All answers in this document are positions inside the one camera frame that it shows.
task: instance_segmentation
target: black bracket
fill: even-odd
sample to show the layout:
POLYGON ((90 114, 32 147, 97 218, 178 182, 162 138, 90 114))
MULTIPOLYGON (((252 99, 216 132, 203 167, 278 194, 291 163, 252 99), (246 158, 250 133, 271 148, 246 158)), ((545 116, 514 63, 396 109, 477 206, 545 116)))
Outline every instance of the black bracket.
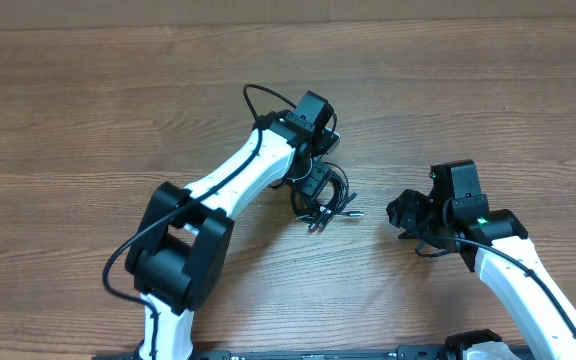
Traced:
MULTIPOLYGON (((139 231, 190 201, 189 190, 163 183, 150 198, 139 231)), ((234 224, 223 209, 193 204, 188 211, 153 227, 130 247, 126 258, 135 289, 153 293, 176 314, 196 310, 221 274, 234 224), (199 230, 192 247, 168 232, 169 226, 178 229, 186 224, 199 230)))
POLYGON ((326 129, 334 112, 328 100, 308 91, 293 111, 270 112, 260 116, 255 126, 270 129, 295 148, 288 177, 298 179, 308 174, 313 158, 323 155, 339 141, 338 135, 326 129))
MULTIPOLYGON (((444 345, 401 345, 383 350, 269 351, 230 353, 226 350, 194 351, 189 360, 455 360, 444 345)), ((527 346, 511 346, 521 360, 535 360, 527 346)), ((95 356, 93 360, 141 360, 133 354, 95 356)))
POLYGON ((429 176, 433 188, 428 196, 407 189, 386 208, 390 223, 406 230, 400 239, 418 238, 446 250, 442 255, 460 253, 474 271, 478 248, 442 237, 460 237, 487 246, 514 235, 528 238, 528 231, 510 210, 490 211, 472 160, 433 165, 429 176))

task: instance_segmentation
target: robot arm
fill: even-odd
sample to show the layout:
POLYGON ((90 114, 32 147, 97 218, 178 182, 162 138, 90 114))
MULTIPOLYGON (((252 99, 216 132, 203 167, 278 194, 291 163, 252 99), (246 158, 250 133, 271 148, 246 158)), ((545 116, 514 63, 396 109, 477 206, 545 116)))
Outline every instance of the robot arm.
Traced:
MULTIPOLYGON (((429 176, 434 186, 428 196, 406 190, 388 205, 391 223, 406 230, 399 238, 419 238, 422 246, 427 243, 443 250, 423 254, 419 252, 420 246, 419 256, 459 253, 470 271, 476 272, 499 297, 536 359, 576 359, 576 336, 570 326, 576 329, 576 310, 548 275, 517 217, 509 210, 489 210, 475 164, 466 160, 435 165, 429 176), (528 269, 520 269, 500 254, 491 252, 494 250, 528 269), (534 272, 553 298, 549 298, 533 275, 525 270, 534 272), (571 324, 566 324, 562 312, 571 324)), ((504 351, 505 346, 501 342, 497 342, 497 347, 484 345, 481 339, 469 342, 463 337, 458 343, 451 342, 453 340, 447 339, 446 345, 457 360, 497 358, 494 355, 504 351)))
MULTIPOLYGON (((552 280, 530 239, 518 236, 492 241, 492 247, 530 267, 548 286, 576 328, 576 310, 552 280)), ((475 273, 497 295, 535 359, 576 359, 576 339, 544 291, 524 272, 499 256, 480 249, 475 273)))
POLYGON ((293 111, 257 118, 248 141, 208 176, 184 189, 166 182, 155 191, 139 227, 144 235, 131 245, 126 258, 135 289, 158 313, 153 321, 151 308, 146 306, 145 339, 139 349, 142 360, 190 357, 194 310, 204 303, 219 278, 234 219, 269 184, 284 178, 309 178, 313 161, 329 153, 339 140, 337 133, 325 127, 333 116, 327 100, 308 92, 293 111), (251 158, 255 149, 258 153, 251 158), (203 198, 202 194, 247 161, 234 178, 203 198), (185 206, 187 211, 159 224, 167 214, 185 206), (187 245, 169 234, 169 226, 196 235, 194 244, 187 245))
MULTIPOLYGON (((210 173, 208 176, 188 184, 185 189, 193 194, 203 194, 215 186, 252 153, 259 137, 254 130, 244 146, 230 159, 210 173)), ((208 197, 202 204, 212 210, 222 209, 230 219, 235 219, 239 213, 271 183, 283 178, 290 170, 295 149, 286 143, 286 139, 270 130, 262 132, 262 146, 259 155, 232 181, 222 187, 216 194, 208 197)), ((186 230, 197 235, 199 229, 192 224, 185 225, 186 230)), ((159 312, 159 329, 163 336, 156 337, 158 359, 186 360, 193 351, 191 328, 194 311, 184 310, 176 314, 170 305, 159 299, 153 293, 143 294, 141 298, 155 305, 159 312)), ((153 321, 151 310, 146 307, 145 339, 152 337, 153 321)), ((141 359, 150 359, 151 343, 144 341, 139 350, 141 359)))

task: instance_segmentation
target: tangled wires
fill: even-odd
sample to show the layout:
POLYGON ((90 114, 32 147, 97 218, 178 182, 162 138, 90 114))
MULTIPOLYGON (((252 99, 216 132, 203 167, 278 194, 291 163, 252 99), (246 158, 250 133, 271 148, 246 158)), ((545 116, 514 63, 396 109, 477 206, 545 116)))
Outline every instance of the tangled wires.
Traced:
POLYGON ((348 176, 342 168, 330 162, 324 162, 324 164, 334 167, 341 173, 341 175, 339 175, 337 172, 331 170, 328 181, 332 184, 333 196, 327 204, 321 204, 316 196, 308 197, 297 190, 295 186, 291 186, 292 193, 290 194, 290 202, 292 204, 292 210, 295 212, 295 215, 297 215, 297 219, 309 224, 308 229, 310 230, 315 230, 318 227, 323 229, 335 215, 350 217, 360 217, 364 215, 361 211, 344 211, 346 205, 357 196, 357 193, 349 194, 350 184, 348 176))

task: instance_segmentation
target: wooden table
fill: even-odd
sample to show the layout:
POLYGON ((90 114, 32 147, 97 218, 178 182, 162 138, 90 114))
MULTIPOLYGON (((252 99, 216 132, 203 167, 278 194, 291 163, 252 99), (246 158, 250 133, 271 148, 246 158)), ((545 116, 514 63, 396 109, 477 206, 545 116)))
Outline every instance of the wooden table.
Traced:
MULTIPOLYGON (((366 216, 309 235, 288 190, 265 191, 198 312, 200 348, 391 348, 486 327, 522 343, 459 256, 418 258, 388 224, 401 191, 430 190, 430 164, 464 158, 576 306, 576 18, 0 32, 0 359, 134 348, 143 310, 103 290, 103 264, 161 182, 243 144, 246 82, 330 100, 330 159, 366 216)), ((121 263, 111 280, 131 289, 121 263)))

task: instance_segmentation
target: wire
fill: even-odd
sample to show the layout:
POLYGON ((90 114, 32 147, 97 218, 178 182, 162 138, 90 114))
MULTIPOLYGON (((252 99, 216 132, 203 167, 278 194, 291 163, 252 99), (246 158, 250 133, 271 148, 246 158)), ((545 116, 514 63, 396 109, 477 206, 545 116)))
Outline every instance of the wire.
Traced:
POLYGON ((255 107, 252 105, 252 102, 250 101, 250 97, 248 97, 248 88, 253 88, 253 89, 267 92, 268 94, 281 99, 283 102, 290 105, 290 107, 292 107, 293 109, 297 108, 297 105, 295 105, 294 102, 288 100, 286 97, 284 97, 283 95, 281 95, 280 93, 278 93, 274 90, 271 90, 265 86, 261 86, 261 85, 257 85, 257 84, 246 84, 246 85, 244 85, 244 99, 246 100, 246 104, 248 105, 248 109, 250 109, 250 112, 252 113, 252 117, 255 118, 255 121, 257 121, 259 116, 257 115, 257 111, 255 110, 255 107))
POLYGON ((137 347, 135 348, 135 351, 132 354, 132 359, 131 360, 137 360, 139 359, 139 350, 141 350, 141 346, 144 344, 144 340, 142 339, 139 344, 137 344, 137 347))
POLYGON ((298 179, 286 178, 286 180, 290 180, 290 181, 292 181, 292 182, 295 182, 295 181, 299 181, 299 180, 305 179, 306 176, 310 175, 310 172, 311 172, 311 171, 312 171, 312 158, 310 158, 310 168, 308 169, 308 172, 306 172, 306 174, 305 174, 304 176, 302 176, 302 177, 300 177, 300 178, 298 178, 298 179))
MULTIPOLYGON (((255 107, 252 105, 252 102, 250 101, 250 98, 248 97, 248 88, 254 88, 254 89, 258 89, 258 90, 267 92, 267 93, 283 100, 284 102, 286 102, 288 105, 292 106, 293 108, 296 107, 293 102, 291 102, 290 100, 286 99, 285 97, 283 97, 282 95, 280 95, 279 93, 277 93, 271 89, 268 89, 264 86, 260 86, 260 85, 256 85, 256 84, 246 84, 243 87, 244 99, 246 100, 246 104, 248 105, 248 108, 250 109, 250 112, 252 113, 252 116, 254 118, 255 123, 257 123, 259 116, 257 115, 257 111, 255 111, 255 107)), ((141 299, 139 297, 128 295, 128 294, 125 294, 125 293, 122 293, 120 291, 115 290, 110 285, 110 281, 108 279, 109 274, 110 274, 110 269, 112 268, 112 265, 115 263, 115 261, 117 261, 117 258, 119 258, 119 256, 121 256, 121 254, 124 251, 126 251, 128 248, 130 248, 130 246, 132 244, 134 244, 137 240, 142 238, 149 231, 151 231, 152 229, 154 229, 155 227, 158 227, 159 225, 161 225, 163 223, 166 223, 166 222, 170 223, 174 218, 176 218, 177 216, 188 211, 188 209, 190 209, 191 207, 201 203, 206 198, 214 195, 217 191, 219 191, 227 183, 229 183, 232 179, 234 179, 237 175, 239 175, 259 154, 259 149, 261 149, 261 142, 263 140, 263 132, 259 126, 257 126, 257 134, 258 134, 257 145, 255 146, 254 150, 252 151, 250 156, 246 159, 246 161, 244 161, 241 165, 239 165, 239 167, 237 169, 235 169, 232 173, 230 173, 230 175, 226 176, 222 181, 220 181, 217 185, 210 188, 205 193, 194 198, 192 201, 186 203, 185 205, 176 208, 175 210, 168 213, 168 215, 165 215, 161 219, 155 221, 150 226, 146 227, 145 229, 141 230, 140 232, 138 232, 137 234, 132 236, 130 239, 126 240, 126 242, 124 242, 120 247, 117 248, 117 250, 115 250, 115 252, 113 252, 112 255, 110 255, 110 258, 108 258, 108 261, 106 261, 106 265, 104 266, 104 270, 102 272, 102 281, 103 281, 104 288, 106 289, 106 291, 108 291, 110 294, 112 294, 112 295, 114 295, 120 299, 144 305, 144 306, 148 307, 148 309, 151 311, 150 317, 152 318, 152 321, 153 321, 153 331, 152 331, 152 339, 151 339, 151 344, 150 344, 150 354, 149 355, 151 356, 152 360, 156 360, 156 356, 157 356, 156 345, 157 345, 157 332, 159 330, 158 329, 159 328, 159 313, 157 312, 157 308, 152 303, 150 303, 149 301, 146 301, 146 300, 141 299)))
POLYGON ((322 204, 316 198, 308 198, 303 196, 294 187, 290 194, 290 202, 292 210, 297 216, 297 219, 310 224, 309 229, 313 230, 317 227, 325 227, 330 220, 336 215, 345 216, 362 216, 363 213, 359 211, 346 211, 344 209, 356 196, 357 193, 349 195, 350 184, 346 172, 338 165, 326 162, 328 166, 335 167, 341 173, 333 171, 330 177, 330 184, 333 187, 333 196, 327 204, 322 204))
POLYGON ((472 241, 472 240, 467 240, 467 239, 462 239, 462 238, 457 238, 457 237, 452 237, 452 236, 432 236, 432 238, 434 238, 435 240, 442 240, 442 241, 461 242, 464 244, 478 247, 480 249, 484 249, 486 251, 490 251, 491 253, 501 257, 502 259, 508 261, 509 263, 511 263, 511 264, 515 265, 516 267, 518 267, 519 269, 521 269, 523 272, 526 273, 526 275, 528 275, 530 278, 532 278, 537 283, 537 285, 539 285, 541 290, 543 290, 543 292, 546 294, 548 299, 550 299, 550 301, 552 302, 552 305, 555 307, 555 309, 557 310, 557 312, 561 316, 562 320, 564 321, 564 323, 566 323, 566 326, 568 326, 568 329, 570 329, 570 332, 572 332, 574 338, 576 339, 576 327, 572 323, 572 320, 570 320, 570 318, 568 317, 568 314, 566 314, 566 311, 564 310, 564 308, 559 303, 559 300, 557 300, 557 298, 552 293, 552 291, 550 291, 548 286, 539 278, 539 276, 537 276, 537 274, 535 273, 534 270, 528 268, 526 265, 520 263, 518 260, 516 260, 512 256, 504 253, 503 251, 500 251, 500 250, 495 249, 495 248, 488 246, 488 245, 483 245, 483 244, 480 244, 480 243, 472 241))

